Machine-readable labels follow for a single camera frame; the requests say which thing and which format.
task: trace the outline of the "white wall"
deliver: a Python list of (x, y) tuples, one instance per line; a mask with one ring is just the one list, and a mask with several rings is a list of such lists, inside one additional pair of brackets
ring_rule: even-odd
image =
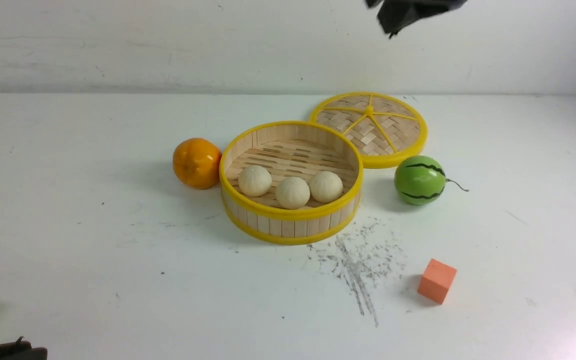
[(576, 0), (0, 0), (1, 91), (576, 93)]

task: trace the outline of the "steamer basket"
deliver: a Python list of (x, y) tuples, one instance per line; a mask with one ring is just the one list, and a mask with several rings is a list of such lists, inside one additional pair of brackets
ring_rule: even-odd
[[(272, 187), (262, 196), (246, 196), (237, 178), (255, 165), (268, 170)], [(340, 198), (330, 203), (311, 198), (297, 210), (279, 207), (275, 189), (281, 180), (298, 176), (308, 182), (320, 171), (341, 178)], [(244, 132), (228, 145), (219, 164), (221, 197), (231, 221), (252, 237), (281, 245), (317, 242), (348, 225), (359, 206), (363, 175), (360, 155), (348, 139), (304, 121), (267, 123)]]
[(343, 93), (324, 100), (310, 121), (346, 137), (366, 169), (398, 166), (421, 153), (428, 136), (424, 118), (413, 107), (373, 92)]

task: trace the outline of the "orange block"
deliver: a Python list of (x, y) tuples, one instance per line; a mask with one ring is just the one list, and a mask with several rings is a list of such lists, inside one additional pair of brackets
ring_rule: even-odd
[(457, 269), (435, 259), (430, 259), (416, 292), (435, 303), (443, 304), (448, 290), (455, 280), (455, 275), (457, 275)]

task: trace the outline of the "orange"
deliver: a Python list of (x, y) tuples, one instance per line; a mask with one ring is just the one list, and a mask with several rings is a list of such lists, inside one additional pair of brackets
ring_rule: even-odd
[(174, 175), (195, 189), (208, 189), (219, 183), (222, 152), (210, 141), (193, 137), (179, 144), (172, 155)]

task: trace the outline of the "toy watermelon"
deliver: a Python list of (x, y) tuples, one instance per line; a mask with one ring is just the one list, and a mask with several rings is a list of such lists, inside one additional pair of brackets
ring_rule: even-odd
[[(444, 169), (432, 157), (416, 155), (405, 159), (395, 171), (395, 188), (403, 201), (411, 205), (425, 205), (437, 200), (444, 192), (446, 178)], [(467, 189), (457, 186), (462, 191)]]

